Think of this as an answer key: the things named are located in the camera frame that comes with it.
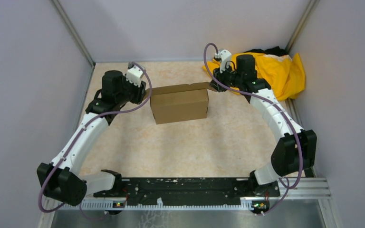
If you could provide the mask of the brown cardboard box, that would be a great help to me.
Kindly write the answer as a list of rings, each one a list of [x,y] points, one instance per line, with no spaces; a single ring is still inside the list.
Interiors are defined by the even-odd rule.
[[[150,98],[155,123],[169,124],[207,118],[209,91],[216,91],[209,82],[170,85],[147,89],[144,98]]]

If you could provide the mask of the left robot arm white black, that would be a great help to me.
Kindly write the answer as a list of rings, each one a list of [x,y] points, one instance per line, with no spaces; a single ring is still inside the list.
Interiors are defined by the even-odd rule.
[[[132,67],[125,74],[117,70],[105,72],[102,88],[97,90],[88,104],[82,121],[65,147],[49,163],[41,163],[37,168],[41,190],[38,207],[42,212],[51,209],[43,207],[42,198],[60,201],[62,205],[79,205],[85,196],[107,192],[119,196],[123,192],[122,175],[111,170],[102,170],[97,174],[81,176],[81,167],[99,136],[111,125],[118,114],[129,113],[141,108],[148,102],[151,86],[145,70]],[[122,110],[127,103],[136,104],[132,110]]]

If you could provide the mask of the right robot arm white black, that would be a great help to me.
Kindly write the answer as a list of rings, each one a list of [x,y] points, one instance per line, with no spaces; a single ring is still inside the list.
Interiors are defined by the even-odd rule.
[[[237,89],[259,111],[277,140],[270,161],[250,173],[251,194],[260,196],[268,184],[314,166],[317,135],[296,123],[277,101],[269,83],[257,77],[254,56],[240,55],[232,62],[231,53],[220,50],[214,60],[219,66],[212,71],[211,86],[218,92],[226,91],[227,87]]]

